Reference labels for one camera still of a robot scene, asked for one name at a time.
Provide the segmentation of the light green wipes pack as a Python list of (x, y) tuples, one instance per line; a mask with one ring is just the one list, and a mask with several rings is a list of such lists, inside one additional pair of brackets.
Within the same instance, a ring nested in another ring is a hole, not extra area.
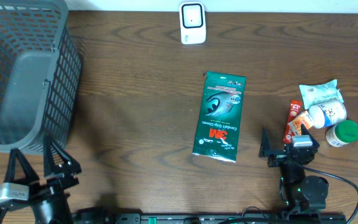
[(318, 85), (299, 85), (303, 104), (306, 110), (313, 105), (318, 105), (332, 100), (344, 102), (340, 89), (337, 88), (337, 80)]

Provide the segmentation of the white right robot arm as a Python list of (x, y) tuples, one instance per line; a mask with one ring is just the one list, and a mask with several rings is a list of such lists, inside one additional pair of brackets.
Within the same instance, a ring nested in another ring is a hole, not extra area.
[(328, 181), (305, 174), (306, 165), (315, 158), (318, 148), (319, 143), (305, 125), (301, 126), (301, 134), (293, 136), (281, 151), (272, 148), (267, 130), (262, 130), (259, 157), (266, 158), (269, 167), (280, 169), (280, 196), (287, 203), (282, 213), (284, 219), (289, 220), (296, 215), (317, 215), (326, 208)]

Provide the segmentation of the red stick packet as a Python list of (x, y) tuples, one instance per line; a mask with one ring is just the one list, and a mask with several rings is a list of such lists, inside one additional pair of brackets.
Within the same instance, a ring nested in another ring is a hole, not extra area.
[(282, 139), (282, 142), (284, 144), (291, 143), (291, 137), (295, 135), (293, 133), (293, 131), (291, 130), (291, 127), (289, 126), (289, 122), (293, 121), (299, 115), (299, 113), (301, 111), (301, 106), (302, 106), (302, 102), (296, 101), (296, 100), (291, 100), (290, 110), (289, 110), (288, 119), (287, 119), (287, 125), (286, 125), (284, 136)]

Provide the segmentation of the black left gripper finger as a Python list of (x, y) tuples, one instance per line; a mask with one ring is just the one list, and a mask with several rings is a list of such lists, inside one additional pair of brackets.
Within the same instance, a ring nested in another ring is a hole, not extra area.
[(82, 172), (80, 164), (52, 137), (44, 137), (44, 177), (46, 179), (74, 176)]
[(39, 181), (39, 176), (19, 149), (11, 149), (4, 182), (30, 185)]

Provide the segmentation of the green 3M glove package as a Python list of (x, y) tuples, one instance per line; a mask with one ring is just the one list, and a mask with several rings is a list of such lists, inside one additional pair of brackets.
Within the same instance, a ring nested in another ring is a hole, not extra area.
[(236, 162), (247, 78), (206, 72), (192, 154)]

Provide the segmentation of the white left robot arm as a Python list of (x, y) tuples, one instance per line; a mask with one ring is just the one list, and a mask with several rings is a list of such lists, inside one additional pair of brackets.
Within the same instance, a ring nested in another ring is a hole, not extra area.
[(30, 207), (39, 224), (111, 223), (103, 207), (72, 213), (65, 190), (79, 184), (80, 164), (50, 136), (44, 137), (43, 165), (46, 183), (19, 149), (11, 149), (4, 182), (0, 184), (0, 223), (7, 212)]

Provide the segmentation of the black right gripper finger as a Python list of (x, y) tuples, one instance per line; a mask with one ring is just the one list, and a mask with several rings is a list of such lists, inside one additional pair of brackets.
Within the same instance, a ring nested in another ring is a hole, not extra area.
[(272, 149), (266, 128), (262, 129), (262, 140), (261, 140), (260, 149), (259, 149), (259, 157), (260, 158), (286, 157), (286, 154), (284, 151), (278, 151), (278, 150)]
[(318, 152), (318, 148), (320, 147), (320, 145), (318, 141), (310, 134), (310, 132), (308, 131), (308, 129), (304, 124), (301, 125), (301, 133), (302, 135), (309, 135), (313, 142), (312, 146), (306, 148), (311, 149), (313, 152)]

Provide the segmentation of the green lid jar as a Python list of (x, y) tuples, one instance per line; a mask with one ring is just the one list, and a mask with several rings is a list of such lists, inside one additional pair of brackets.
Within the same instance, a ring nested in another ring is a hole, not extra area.
[(326, 140), (333, 147), (342, 147), (358, 140), (358, 124), (351, 120), (345, 120), (326, 132)]

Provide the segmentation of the orange small box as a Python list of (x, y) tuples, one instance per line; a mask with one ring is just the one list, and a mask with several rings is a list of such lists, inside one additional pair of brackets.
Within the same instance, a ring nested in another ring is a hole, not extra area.
[(314, 126), (314, 120), (308, 111), (301, 112), (296, 118), (288, 123), (288, 126), (294, 135), (302, 135), (302, 125), (304, 125), (307, 130)]

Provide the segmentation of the white blue label tub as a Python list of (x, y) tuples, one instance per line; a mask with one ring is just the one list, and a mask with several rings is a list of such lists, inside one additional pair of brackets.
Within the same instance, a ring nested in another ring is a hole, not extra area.
[(339, 100), (331, 100), (308, 109), (316, 129), (334, 126), (347, 119), (347, 111)]

